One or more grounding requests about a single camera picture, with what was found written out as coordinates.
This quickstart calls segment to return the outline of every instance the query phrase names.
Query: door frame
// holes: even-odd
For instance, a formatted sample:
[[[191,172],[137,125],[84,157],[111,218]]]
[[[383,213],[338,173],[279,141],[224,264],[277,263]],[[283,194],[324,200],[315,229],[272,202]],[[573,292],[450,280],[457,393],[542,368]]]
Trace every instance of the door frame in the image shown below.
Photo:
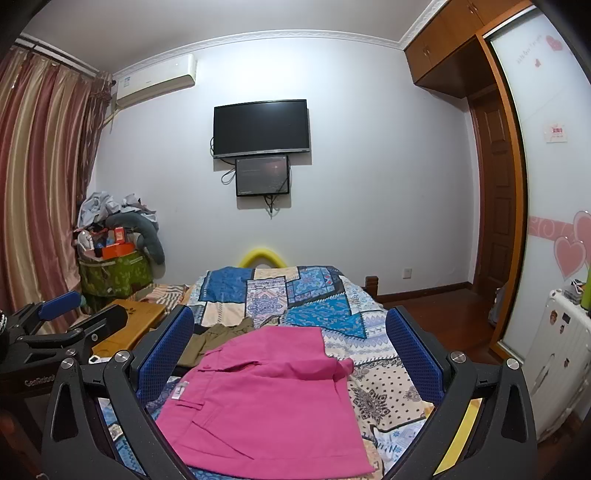
[[[509,279],[507,280],[505,295],[503,297],[501,308],[499,310],[499,318],[496,324],[495,331],[492,335],[491,342],[489,344],[489,348],[493,350],[493,352],[495,352],[497,355],[499,355],[502,359],[507,359],[512,356],[511,352],[507,350],[507,348],[502,343],[502,337],[507,329],[509,317],[513,310],[513,305],[515,304],[517,288],[519,286],[519,281],[521,279],[521,271],[523,267],[528,219],[527,170],[525,166],[525,153],[522,143],[521,130],[519,128],[519,120],[517,118],[517,111],[515,110],[513,98],[509,91],[509,86],[506,83],[505,76],[499,68],[499,64],[497,63],[496,55],[489,47],[487,41],[484,39],[484,35],[490,32],[490,30],[501,25],[503,22],[506,22],[514,15],[517,15],[519,12],[531,7],[531,5],[532,3],[529,0],[524,0],[516,4],[516,6],[507,10],[507,12],[498,16],[488,25],[485,25],[478,32],[476,32],[476,39],[480,43],[480,46],[482,47],[485,53],[486,59],[488,60],[489,65],[491,66],[496,85],[489,87],[488,91],[487,89],[485,89],[481,90],[480,92],[477,92],[474,96],[472,96],[472,99],[489,93],[491,91],[490,89],[494,89],[495,87],[499,90],[501,102],[505,110],[507,125],[509,127],[509,139],[511,140],[511,150],[513,153],[513,165],[515,174],[515,237],[513,241],[513,253],[511,256],[511,269],[509,271]],[[472,106],[470,106],[470,114],[474,119],[475,116],[472,110]],[[482,152],[480,150],[480,139],[478,136],[478,132],[476,131],[476,124],[474,125],[474,127],[476,135],[476,146],[478,149],[478,167],[480,178],[480,228],[478,239],[478,253],[476,256],[476,278],[482,260],[482,237],[484,233],[484,179],[482,177],[483,168]]]

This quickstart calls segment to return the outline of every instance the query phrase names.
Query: metal screw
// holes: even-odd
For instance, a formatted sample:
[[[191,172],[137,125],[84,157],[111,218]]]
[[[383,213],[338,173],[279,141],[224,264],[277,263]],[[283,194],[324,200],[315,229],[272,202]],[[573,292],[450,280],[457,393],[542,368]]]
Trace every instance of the metal screw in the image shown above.
[[[129,360],[129,352],[127,350],[121,350],[115,354],[115,361],[122,364]]]
[[[507,359],[507,366],[512,370],[519,370],[519,362],[514,358]]]
[[[74,365],[74,359],[73,358],[66,358],[65,360],[61,361],[61,367],[68,369],[70,368],[72,365]]]
[[[452,361],[454,361],[457,364],[462,364],[466,361],[466,354],[463,352],[452,352],[450,357],[452,357]]]

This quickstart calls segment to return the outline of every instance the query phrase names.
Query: blue gripper pad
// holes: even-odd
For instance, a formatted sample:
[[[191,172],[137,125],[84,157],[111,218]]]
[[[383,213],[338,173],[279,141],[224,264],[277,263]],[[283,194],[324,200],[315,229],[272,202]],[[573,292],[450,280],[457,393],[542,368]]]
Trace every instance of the blue gripper pad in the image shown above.
[[[142,405],[160,396],[193,334],[194,323],[193,312],[184,307],[138,369],[135,394]]]
[[[441,369],[397,309],[389,310],[386,315],[386,333],[418,394],[424,401],[438,406],[445,395]]]
[[[60,315],[64,315],[70,310],[74,310],[80,306],[82,297],[76,291],[69,291],[62,296],[53,300],[49,300],[41,305],[39,309],[39,318],[41,320],[53,320]]]

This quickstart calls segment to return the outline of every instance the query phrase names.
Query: green bottle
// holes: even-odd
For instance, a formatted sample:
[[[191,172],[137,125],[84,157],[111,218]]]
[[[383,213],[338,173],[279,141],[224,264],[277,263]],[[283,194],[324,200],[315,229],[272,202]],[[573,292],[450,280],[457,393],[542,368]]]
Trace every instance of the green bottle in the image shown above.
[[[589,308],[591,307],[591,268],[587,272],[587,284],[585,285],[583,298],[581,298],[581,306],[585,310],[589,310]]]

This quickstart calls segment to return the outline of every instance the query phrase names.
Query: small display screen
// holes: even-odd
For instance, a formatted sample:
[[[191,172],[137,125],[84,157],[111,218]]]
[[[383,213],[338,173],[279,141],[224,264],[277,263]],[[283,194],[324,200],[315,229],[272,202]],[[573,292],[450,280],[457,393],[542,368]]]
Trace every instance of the small display screen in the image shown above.
[[[287,157],[236,159],[236,195],[276,195],[290,192]]]

